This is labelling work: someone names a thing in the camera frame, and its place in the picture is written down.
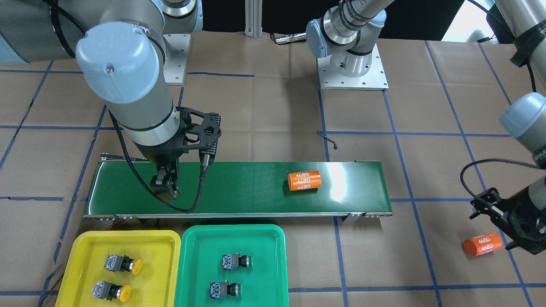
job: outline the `orange cylinder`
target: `orange cylinder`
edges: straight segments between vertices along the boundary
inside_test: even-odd
[[[290,188],[290,191],[320,188],[321,185],[321,174],[317,170],[288,174],[288,188]]]
[[[479,256],[500,249],[502,240],[498,234],[491,232],[466,239],[462,246],[470,256]]]

